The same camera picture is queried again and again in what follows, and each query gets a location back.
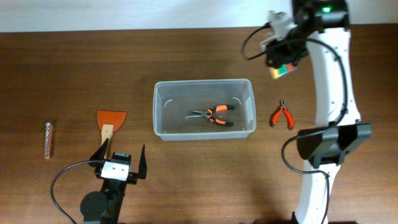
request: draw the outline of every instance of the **pliers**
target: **pliers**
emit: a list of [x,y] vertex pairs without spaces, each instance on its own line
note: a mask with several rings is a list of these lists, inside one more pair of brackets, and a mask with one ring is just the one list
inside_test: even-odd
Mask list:
[[213,115],[219,111],[224,111],[224,110],[235,110],[234,106],[231,105],[219,105],[216,106],[213,109],[208,109],[207,111],[189,111],[191,113],[195,113],[196,115],[193,116],[186,116],[186,118],[206,118],[208,121],[210,121],[213,124],[218,124],[220,126],[224,127],[232,127],[234,126],[233,122],[227,122],[227,121],[222,121],[219,119],[216,119],[213,117]]
[[287,127],[289,130],[293,130],[293,117],[292,115],[290,115],[289,111],[287,110],[287,106],[286,106],[286,101],[285,100],[281,100],[280,101],[280,106],[278,106],[278,108],[276,109],[276,111],[271,115],[270,119],[269,119],[269,124],[271,127],[275,127],[276,124],[276,119],[279,117],[279,115],[282,113],[282,111],[284,112],[286,118],[287,118]]

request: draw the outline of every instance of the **transparent plastic bin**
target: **transparent plastic bin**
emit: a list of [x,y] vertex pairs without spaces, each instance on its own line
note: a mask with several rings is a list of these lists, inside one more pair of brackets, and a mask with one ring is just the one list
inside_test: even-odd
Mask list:
[[[206,111],[218,105],[215,118],[234,123],[222,127],[206,118],[186,118],[190,110]],[[154,92],[154,131],[164,141],[246,138],[256,129],[256,105],[247,79],[158,82]]]

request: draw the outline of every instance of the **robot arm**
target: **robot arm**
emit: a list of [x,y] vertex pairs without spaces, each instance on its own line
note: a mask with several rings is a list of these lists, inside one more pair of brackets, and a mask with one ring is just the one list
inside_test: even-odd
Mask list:
[[[301,130],[298,136],[326,131],[297,139],[297,147],[304,160],[304,172],[321,170],[328,177],[322,173],[304,175],[300,203],[292,215],[292,222],[326,224],[328,219],[325,217],[323,220],[323,217],[327,212],[328,197],[336,174],[345,156],[370,137],[371,126],[360,124],[361,115],[354,100],[349,68],[351,33],[345,0],[292,2],[294,18],[289,18],[283,12],[276,14],[271,11],[267,26],[271,27],[274,35],[261,44],[263,50],[267,50],[266,64],[276,78],[288,73],[287,67],[297,66],[307,55],[311,57],[317,94],[317,128]],[[344,66],[345,79],[335,55],[320,44],[291,42],[275,48],[275,45],[284,41],[307,38],[326,43],[338,53]],[[330,125],[345,111],[345,103],[347,112],[338,125],[331,128]]]

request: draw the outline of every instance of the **wooden table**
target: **wooden table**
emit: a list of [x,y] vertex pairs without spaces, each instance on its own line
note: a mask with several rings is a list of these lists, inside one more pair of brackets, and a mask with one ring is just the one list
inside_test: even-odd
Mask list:
[[[239,54],[253,28],[119,30],[0,34],[0,223],[69,223],[49,188],[65,166],[90,158],[100,145],[97,110],[127,111],[111,150],[147,148],[148,176],[126,190],[120,222],[263,223],[289,219],[302,176],[288,170],[280,147],[314,127],[310,59],[280,80],[264,60]],[[253,40],[255,46],[261,35]],[[346,158],[333,186],[331,221],[397,223],[398,26],[353,26],[351,66],[356,103],[373,135]],[[152,127],[154,85],[165,80],[248,78],[256,97],[257,129],[247,139],[164,142]],[[289,102],[295,130],[268,120]],[[44,159],[44,123],[54,121],[55,146]],[[302,167],[294,144],[287,157]],[[82,198],[102,181],[87,166],[55,186],[61,206],[78,223]]]

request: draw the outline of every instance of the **wooden handle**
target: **wooden handle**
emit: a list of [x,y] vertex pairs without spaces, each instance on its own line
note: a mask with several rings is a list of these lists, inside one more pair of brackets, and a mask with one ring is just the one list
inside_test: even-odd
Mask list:
[[[104,124],[102,125],[102,131],[101,131],[101,145],[104,144],[105,140],[108,138],[109,141],[111,140],[113,136],[113,124]],[[110,152],[108,152],[108,148],[106,148],[105,152],[105,159],[107,159],[110,155]]]

